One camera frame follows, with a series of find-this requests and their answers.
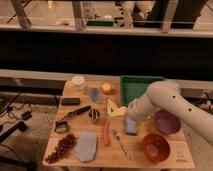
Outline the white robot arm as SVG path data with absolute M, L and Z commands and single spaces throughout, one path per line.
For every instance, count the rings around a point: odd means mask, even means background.
M 115 109 L 110 117 L 127 115 L 141 122 L 158 109 L 175 115 L 213 145 L 213 116 L 185 100 L 180 95 L 179 84 L 174 81 L 151 83 L 142 96 L 134 99 L 127 107 Z

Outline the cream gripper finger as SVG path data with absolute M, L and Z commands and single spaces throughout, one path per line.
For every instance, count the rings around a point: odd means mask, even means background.
M 110 99 L 107 99 L 106 102 L 107 113 L 109 115 L 116 115 L 118 113 L 118 106 Z

